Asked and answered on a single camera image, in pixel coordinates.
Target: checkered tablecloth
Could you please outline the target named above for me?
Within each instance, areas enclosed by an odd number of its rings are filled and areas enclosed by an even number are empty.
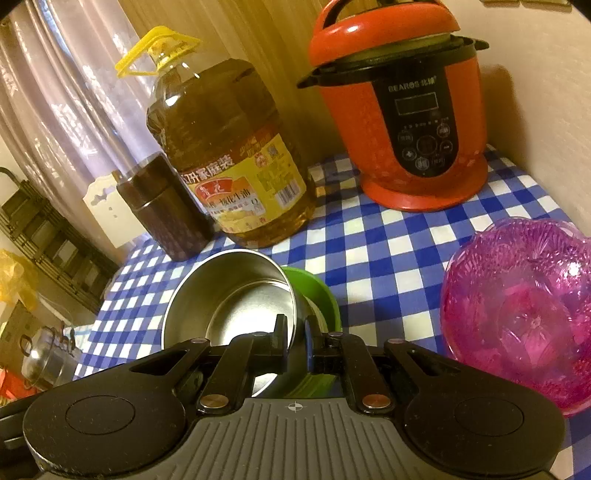
[[[444,212],[401,213],[365,196],[346,157],[311,169],[319,200],[305,230],[261,251],[279,265],[304,268],[330,287],[346,331],[369,345],[406,338],[446,353],[439,325],[443,274],[452,254],[476,231],[508,216],[568,220],[529,176],[495,150],[486,153],[488,185]],[[236,245],[222,234],[196,258],[175,263],[154,241],[132,252],[113,283],[77,375],[160,350],[163,316],[175,288],[196,262]],[[591,409],[567,422],[553,472],[591,478]]]

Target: oil bottle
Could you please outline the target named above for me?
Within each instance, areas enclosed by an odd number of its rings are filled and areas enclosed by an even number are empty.
[[[115,68],[157,75],[148,129],[222,230],[245,247],[274,245],[312,217],[313,181],[252,64],[200,43],[155,27]],[[132,70],[145,52],[155,72]]]

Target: yellow bottle handle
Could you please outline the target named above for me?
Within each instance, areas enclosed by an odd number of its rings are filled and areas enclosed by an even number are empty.
[[[163,40],[165,38],[170,38],[172,40],[176,40],[179,45],[176,47],[169,55],[167,63],[174,60],[175,58],[183,55],[189,50],[192,50],[196,46],[201,43],[199,38],[189,37],[188,35],[183,35],[181,33],[175,32],[168,27],[159,26],[154,27],[150,30],[146,35],[144,35],[139,42],[137,42],[127,55],[123,57],[120,61],[117,62],[115,65],[115,70],[117,70],[117,78],[123,78],[127,75],[135,75],[135,76],[145,76],[145,75],[157,75],[158,70],[153,70],[151,72],[142,72],[140,70],[131,70],[130,67],[133,63],[145,52],[147,52],[156,42]]]

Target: yellow label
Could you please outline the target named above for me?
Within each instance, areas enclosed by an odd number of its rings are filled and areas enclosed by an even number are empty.
[[[235,155],[242,160],[228,154],[181,173],[225,232],[248,232],[272,222],[306,191],[281,136],[270,137],[266,129],[253,135]]]

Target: pink bowl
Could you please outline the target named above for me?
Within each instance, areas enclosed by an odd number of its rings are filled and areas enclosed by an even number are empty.
[[[441,330],[460,362],[533,388],[573,415],[591,405],[591,244],[569,223],[509,218],[450,260]]]

